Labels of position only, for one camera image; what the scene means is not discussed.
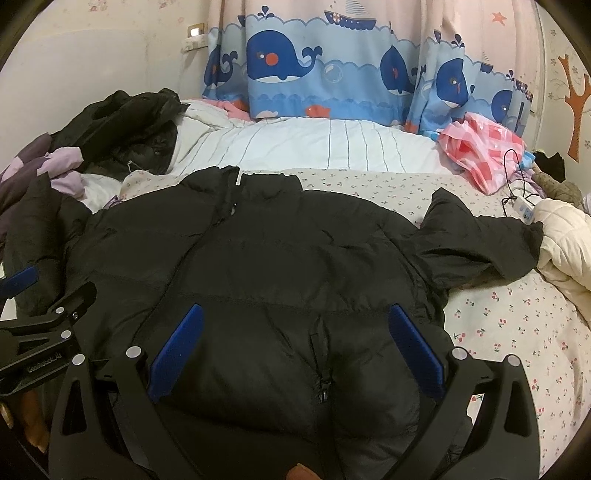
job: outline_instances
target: white blanket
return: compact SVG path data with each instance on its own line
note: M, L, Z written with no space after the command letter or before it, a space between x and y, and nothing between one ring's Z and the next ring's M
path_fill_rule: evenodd
M175 176L228 165L441 174L457 168L433 140L397 127L327 118L245 122L204 102L186 103L190 106L177 122L178 141L167 172Z
M534 208L534 221L544 224L538 270L591 321L591 216L544 199Z

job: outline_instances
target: purple clothing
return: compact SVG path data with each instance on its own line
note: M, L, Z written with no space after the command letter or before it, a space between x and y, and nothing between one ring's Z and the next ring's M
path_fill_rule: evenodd
M47 155L51 146L51 135L43 134L29 143L23 148L16 157L10 162L10 165L0 175L0 181L8 180L18 170L20 170L25 163L29 163L35 158L44 157Z
M70 170L62 175L52 178L51 188L74 198L79 198L84 195L82 178L80 174L74 170Z
M48 154L49 143L49 134L36 138L19 152L0 176L0 260L10 221L32 179L47 173L52 179L52 188L74 198L84 195L82 178L74 170L83 161L80 149L64 147Z

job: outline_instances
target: whale print curtain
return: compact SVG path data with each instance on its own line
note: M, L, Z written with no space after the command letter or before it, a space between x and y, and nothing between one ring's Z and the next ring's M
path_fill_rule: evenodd
M532 0L212 0L204 97L251 117L403 125L476 112L522 135L539 67Z

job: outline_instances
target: metal screw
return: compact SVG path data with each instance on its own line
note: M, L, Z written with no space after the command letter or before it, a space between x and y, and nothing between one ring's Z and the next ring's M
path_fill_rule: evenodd
M84 354L79 353L77 355L74 355L74 358L72 359L72 363L74 365L82 365L84 363L84 360L86 360L86 357L84 356Z
M518 367L521 365L521 360L519 360L519 357L516 355L509 355L507 357L507 361L509 362L509 365L512 365L513 367Z
M466 358L468 358L468 352L466 352L462 347L455 347L452 350L452 355L454 358L458 359L458 360L465 360Z
M142 354L142 349L138 346L130 346L127 351L125 352L125 355L127 355L128 358L138 358L140 355Z

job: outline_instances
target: black puffer jacket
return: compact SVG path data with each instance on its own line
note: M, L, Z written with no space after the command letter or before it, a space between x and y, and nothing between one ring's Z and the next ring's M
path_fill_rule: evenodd
M187 109L167 88L129 96L119 90L93 103L52 135L51 150L80 147L77 169L123 180L140 169L166 173L177 140L176 116Z
M75 328L84 352L139 344L153 359L154 338L198 303L205 332L158 410L205 478L277 480L300 462L325 480L379 480L419 416L389 306L402 305L445 353L449 289L481 273L525 275L541 224L475 218L440 189L417 229L366 200L303 192L296 177L244 176L235 187L237 175L209 168L95 215L40 177L7 239L9 274L41 270L18 311L44 313L91 280L97 300ZM332 452L319 431L320 369L332 380Z

